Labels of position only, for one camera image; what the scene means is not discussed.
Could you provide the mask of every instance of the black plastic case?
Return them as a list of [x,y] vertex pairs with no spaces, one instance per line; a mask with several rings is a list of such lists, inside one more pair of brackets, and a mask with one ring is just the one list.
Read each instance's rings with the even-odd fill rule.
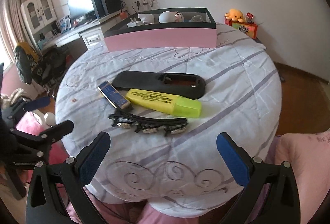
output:
[[154,73],[123,71],[113,80],[118,90],[141,89],[190,99],[199,99],[205,93],[205,81],[198,75],[186,73]]

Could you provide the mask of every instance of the white desk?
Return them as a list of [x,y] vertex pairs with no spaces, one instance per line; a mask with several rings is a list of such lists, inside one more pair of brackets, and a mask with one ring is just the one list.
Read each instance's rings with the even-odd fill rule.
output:
[[90,49],[92,46],[104,40],[103,33],[119,23],[121,21],[119,14],[126,10],[127,8],[123,8],[122,10],[118,10],[101,19],[96,19],[89,24],[84,24],[63,34],[58,34],[45,43],[42,48],[42,52],[46,51],[50,47],[53,47],[54,45],[57,47],[64,46],[70,42],[80,39],[81,37],[83,38],[86,47]]

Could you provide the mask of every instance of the cabinet handle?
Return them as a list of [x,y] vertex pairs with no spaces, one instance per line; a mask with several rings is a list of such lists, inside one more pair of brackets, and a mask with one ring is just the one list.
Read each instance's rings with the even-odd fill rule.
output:
[[99,38],[96,38],[95,40],[90,40],[90,42],[96,42]]

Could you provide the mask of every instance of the highlighter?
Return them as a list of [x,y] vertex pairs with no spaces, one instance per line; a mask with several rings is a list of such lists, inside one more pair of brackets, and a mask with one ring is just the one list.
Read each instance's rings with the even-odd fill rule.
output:
[[202,110],[198,100],[147,90],[130,89],[126,99],[148,109],[186,118],[198,118]]

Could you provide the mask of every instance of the round table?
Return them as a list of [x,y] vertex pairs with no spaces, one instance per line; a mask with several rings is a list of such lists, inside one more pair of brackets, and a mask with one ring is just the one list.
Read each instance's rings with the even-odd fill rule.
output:
[[[242,190],[216,148],[227,132],[250,156],[265,158],[281,111],[281,84],[265,47],[218,24],[218,48],[164,47],[108,52],[101,42],[65,75],[56,100],[57,123],[75,128],[62,141],[71,156],[101,131],[111,147],[88,190],[106,203],[138,202],[164,214],[195,217],[221,206]],[[185,133],[164,136],[112,127],[112,105],[96,88],[124,70],[197,74],[206,80],[202,114]],[[150,118],[169,115],[133,105]]]

